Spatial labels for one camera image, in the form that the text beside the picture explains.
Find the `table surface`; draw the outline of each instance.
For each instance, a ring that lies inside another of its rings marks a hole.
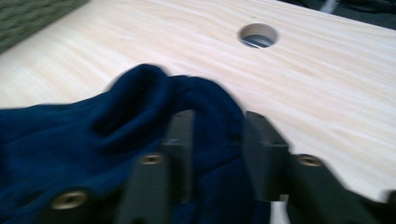
[[[241,44],[251,23],[276,43]],[[93,0],[0,55],[0,106],[92,97],[140,63],[216,80],[349,189],[396,189],[396,32],[277,1]]]

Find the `wooden table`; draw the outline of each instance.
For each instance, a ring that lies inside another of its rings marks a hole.
[[[241,44],[251,23],[276,43]],[[216,80],[358,193],[396,189],[396,32],[277,1],[93,0],[0,55],[0,106],[82,100],[140,63]]]

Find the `metal ring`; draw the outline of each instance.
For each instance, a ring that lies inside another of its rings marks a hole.
[[[51,207],[55,210],[72,209],[79,207],[88,200],[88,195],[84,191],[72,191],[60,195],[51,203]]]
[[[321,166],[322,165],[320,160],[318,160],[315,157],[311,157],[311,156],[301,156],[298,158],[298,161],[301,164],[307,165],[307,166]]]
[[[158,155],[149,155],[149,156],[145,156],[142,159],[140,159],[140,162],[142,162],[145,165],[153,165],[153,164],[160,163],[161,161],[163,161],[163,158]]]

